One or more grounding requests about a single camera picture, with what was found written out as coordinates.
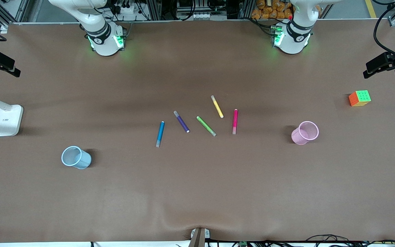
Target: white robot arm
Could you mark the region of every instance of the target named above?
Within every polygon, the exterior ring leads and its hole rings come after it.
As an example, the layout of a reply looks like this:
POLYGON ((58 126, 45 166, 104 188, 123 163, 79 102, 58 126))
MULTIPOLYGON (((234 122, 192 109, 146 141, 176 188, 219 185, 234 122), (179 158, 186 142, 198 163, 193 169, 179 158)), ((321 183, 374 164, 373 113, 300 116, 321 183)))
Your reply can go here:
POLYGON ((85 29, 91 47, 102 56, 114 55, 124 48, 123 27, 107 22, 101 14, 87 14, 94 8, 105 6, 107 0, 49 0, 74 16, 85 29))
POLYGON ((342 0, 290 0, 295 7, 292 20, 287 23, 278 23, 281 27, 274 45, 283 52, 296 54, 307 45, 311 30, 318 19, 318 4, 333 4, 342 0))

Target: rubik's cube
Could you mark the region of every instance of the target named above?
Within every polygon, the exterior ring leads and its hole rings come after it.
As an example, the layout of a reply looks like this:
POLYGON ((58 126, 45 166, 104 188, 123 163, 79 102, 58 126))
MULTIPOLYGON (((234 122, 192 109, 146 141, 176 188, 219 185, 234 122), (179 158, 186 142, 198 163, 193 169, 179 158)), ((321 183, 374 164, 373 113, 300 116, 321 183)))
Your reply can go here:
POLYGON ((348 97, 351 106, 363 106, 371 101, 370 94, 367 90, 356 91, 348 97))

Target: light blue pen holder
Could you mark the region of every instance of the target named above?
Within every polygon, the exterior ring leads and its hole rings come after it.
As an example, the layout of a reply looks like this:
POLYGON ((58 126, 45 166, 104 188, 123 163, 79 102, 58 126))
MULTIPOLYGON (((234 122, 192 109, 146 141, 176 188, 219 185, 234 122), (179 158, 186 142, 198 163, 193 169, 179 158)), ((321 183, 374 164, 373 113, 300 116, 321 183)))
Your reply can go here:
POLYGON ((67 147, 62 153, 62 163, 68 167, 85 169, 91 164, 91 155, 77 146, 67 147))

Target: white lamp base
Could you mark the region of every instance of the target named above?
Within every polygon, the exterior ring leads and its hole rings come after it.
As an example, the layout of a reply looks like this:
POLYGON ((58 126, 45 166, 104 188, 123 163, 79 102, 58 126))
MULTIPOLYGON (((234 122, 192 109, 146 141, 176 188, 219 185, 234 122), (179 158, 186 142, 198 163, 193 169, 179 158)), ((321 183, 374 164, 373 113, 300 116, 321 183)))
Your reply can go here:
POLYGON ((0 137, 15 136, 19 132, 23 112, 20 105, 12 105, 10 111, 0 109, 0 137))

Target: blue marker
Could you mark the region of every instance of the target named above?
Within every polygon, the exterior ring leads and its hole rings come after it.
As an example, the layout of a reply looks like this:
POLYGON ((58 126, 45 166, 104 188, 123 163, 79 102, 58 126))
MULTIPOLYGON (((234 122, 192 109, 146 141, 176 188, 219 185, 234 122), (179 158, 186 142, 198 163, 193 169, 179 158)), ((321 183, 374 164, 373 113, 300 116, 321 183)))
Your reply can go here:
POLYGON ((179 123, 181 124, 182 128, 185 130, 186 133, 189 133, 190 130, 188 129, 187 125, 185 124, 184 120, 182 120, 181 116, 179 116, 177 111, 174 111, 173 114, 178 119, 179 123))
POLYGON ((156 147, 157 148, 161 144, 161 139, 163 138, 163 131, 164 131, 164 121, 161 121, 161 124, 159 125, 159 131, 158 131, 158 139, 156 140, 156 147))

